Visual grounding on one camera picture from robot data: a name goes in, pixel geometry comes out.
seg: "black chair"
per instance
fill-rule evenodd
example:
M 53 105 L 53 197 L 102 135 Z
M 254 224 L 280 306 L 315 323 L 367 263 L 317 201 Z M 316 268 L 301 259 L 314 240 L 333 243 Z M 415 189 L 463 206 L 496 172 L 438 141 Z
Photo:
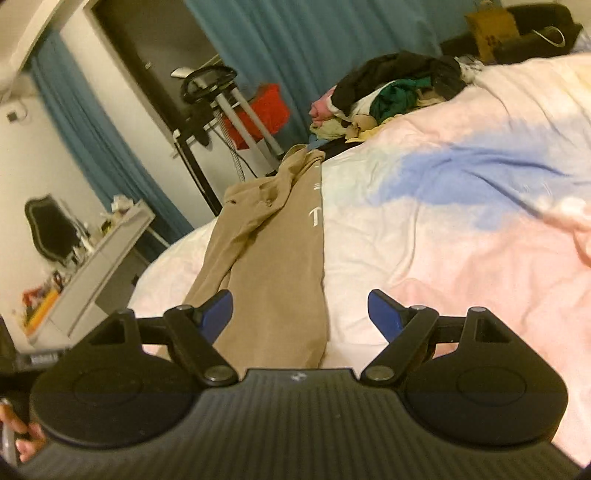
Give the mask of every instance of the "black chair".
M 515 17 L 520 37 L 506 41 L 494 49 L 493 54 L 500 64 L 519 63 L 533 57 L 565 55 L 573 49 L 583 29 L 581 24 L 573 21 L 570 10 L 564 5 L 517 5 L 507 8 L 507 11 Z M 564 40 L 564 46 L 548 42 L 534 30 L 558 45 L 562 45 Z M 477 57 L 479 54 L 476 40 L 470 32 L 446 40 L 440 47 L 444 55 L 453 57 Z

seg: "doorway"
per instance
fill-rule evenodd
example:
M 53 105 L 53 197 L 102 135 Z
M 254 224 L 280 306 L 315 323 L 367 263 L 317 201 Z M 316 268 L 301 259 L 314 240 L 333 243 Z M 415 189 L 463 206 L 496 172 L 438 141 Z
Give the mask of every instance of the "doorway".
M 221 63 L 183 0 L 100 0 L 93 11 L 166 126 L 181 128 L 189 107 L 170 73 Z

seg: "finger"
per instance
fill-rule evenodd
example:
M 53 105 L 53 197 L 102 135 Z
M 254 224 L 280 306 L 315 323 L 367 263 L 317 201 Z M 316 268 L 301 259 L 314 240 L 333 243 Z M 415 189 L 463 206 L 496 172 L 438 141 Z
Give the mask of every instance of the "finger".
M 10 405 L 0 404 L 0 422 L 17 433 L 26 433 L 27 426 L 17 417 Z
M 44 446 L 44 440 L 35 440 L 33 442 L 29 440 L 17 440 L 15 442 L 18 453 L 20 453 L 20 460 L 22 463 L 28 462 L 33 456 L 39 452 Z
M 47 440 L 47 438 L 45 437 L 45 433 L 43 433 L 41 425 L 36 422 L 31 422 L 29 424 L 29 435 L 33 440 Z

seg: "cardboard box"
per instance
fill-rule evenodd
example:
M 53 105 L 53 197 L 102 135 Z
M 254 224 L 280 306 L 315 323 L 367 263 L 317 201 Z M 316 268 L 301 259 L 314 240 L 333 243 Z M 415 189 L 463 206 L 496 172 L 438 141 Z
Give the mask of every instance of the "cardboard box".
M 491 8 L 467 14 L 466 21 L 476 39 L 480 59 L 484 63 L 495 60 L 495 47 L 510 38 L 519 37 L 515 18 L 504 8 Z

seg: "bed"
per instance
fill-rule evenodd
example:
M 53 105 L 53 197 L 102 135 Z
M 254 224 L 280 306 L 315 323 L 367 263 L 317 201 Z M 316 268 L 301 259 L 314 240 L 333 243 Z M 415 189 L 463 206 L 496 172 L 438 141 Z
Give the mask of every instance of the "bed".
M 447 315 L 486 306 L 563 377 L 554 442 L 591 461 L 591 53 L 487 67 L 325 162 L 322 195 L 323 367 L 359 373 L 384 348 L 374 288 Z M 183 302 L 214 224 L 150 266 L 138 316 Z

